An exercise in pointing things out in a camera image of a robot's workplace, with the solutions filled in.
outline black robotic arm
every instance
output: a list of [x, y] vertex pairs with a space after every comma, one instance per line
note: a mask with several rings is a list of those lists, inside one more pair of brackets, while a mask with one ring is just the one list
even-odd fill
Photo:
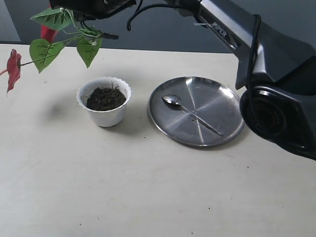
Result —
[[[274, 30], [230, 0], [168, 2], [180, 8], [181, 15], [194, 16], [238, 58], [236, 89], [247, 88], [240, 112], [249, 128], [293, 154], [316, 160], [316, 50]], [[108, 18], [136, 4], [135, 0], [50, 3], [52, 8], [73, 10], [78, 20]], [[132, 16], [128, 26], [143, 10]]]

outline metal spoon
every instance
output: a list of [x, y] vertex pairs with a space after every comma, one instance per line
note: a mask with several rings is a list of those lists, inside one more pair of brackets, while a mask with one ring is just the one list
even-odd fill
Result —
[[193, 115], [197, 120], [199, 120], [204, 126], [206, 126], [207, 128], [211, 129], [212, 131], [214, 131], [215, 133], [217, 133], [220, 136], [223, 136], [222, 133], [220, 133], [219, 131], [217, 131], [215, 128], [213, 128], [211, 125], [209, 125], [207, 122], [205, 122], [201, 117], [197, 116], [195, 113], [193, 113], [192, 111], [188, 110], [186, 107], [184, 107], [183, 105], [181, 105], [181, 98], [179, 96], [176, 95], [163, 95], [162, 99], [167, 102], [168, 104], [174, 106], [174, 107], [180, 107], [181, 109], [185, 110], [186, 112], [190, 113], [191, 115]]

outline paper cup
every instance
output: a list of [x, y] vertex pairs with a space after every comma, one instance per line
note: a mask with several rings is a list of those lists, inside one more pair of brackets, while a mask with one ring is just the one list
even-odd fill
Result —
[[[87, 100], [96, 88], [117, 88], [125, 96], [126, 101], [121, 106], [108, 111], [95, 111], [87, 108]], [[112, 127], [120, 123], [126, 111], [126, 105], [131, 97], [129, 85], [118, 78], [102, 77], [93, 79], [83, 85], [77, 92], [77, 101], [85, 110], [87, 110], [91, 120], [101, 127]]]

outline green leaf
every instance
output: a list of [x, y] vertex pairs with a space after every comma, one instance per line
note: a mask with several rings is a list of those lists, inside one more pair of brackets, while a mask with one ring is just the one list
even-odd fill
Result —
[[87, 68], [90, 67], [94, 57], [97, 55], [100, 49], [102, 38], [95, 39], [95, 43], [95, 45], [92, 45], [91, 42], [86, 38], [78, 40], [77, 43], [77, 52], [84, 61]]
[[72, 23], [68, 11], [61, 10], [60, 8], [54, 10], [48, 8], [41, 13], [32, 16], [31, 20], [56, 31], [60, 31]]
[[45, 39], [35, 39], [31, 42], [30, 56], [33, 61], [36, 61], [34, 64], [39, 73], [54, 61], [64, 47], [63, 42], [50, 44]]

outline stainless steel plate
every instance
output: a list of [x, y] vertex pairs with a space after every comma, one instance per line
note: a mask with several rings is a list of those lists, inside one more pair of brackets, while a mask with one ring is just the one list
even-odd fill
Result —
[[[218, 131], [219, 136], [183, 110], [174, 110], [162, 99], [174, 94], [182, 104]], [[240, 98], [228, 87], [216, 81], [181, 77], [158, 86], [150, 96], [148, 110], [154, 124], [170, 138], [190, 146], [215, 146], [228, 142], [239, 134], [244, 121], [239, 112]]]

